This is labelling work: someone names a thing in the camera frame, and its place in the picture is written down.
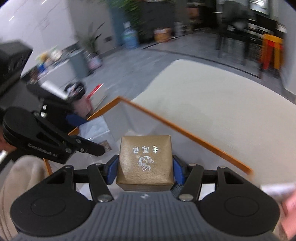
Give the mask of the person's left hand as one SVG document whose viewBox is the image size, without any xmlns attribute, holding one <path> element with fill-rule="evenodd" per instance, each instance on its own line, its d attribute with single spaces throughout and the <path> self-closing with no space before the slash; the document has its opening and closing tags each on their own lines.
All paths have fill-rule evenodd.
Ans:
<svg viewBox="0 0 296 241">
<path fill-rule="evenodd" d="M 16 147 L 10 145 L 3 137 L 3 134 L 0 135 L 0 150 L 11 153 L 16 150 Z"/>
</svg>

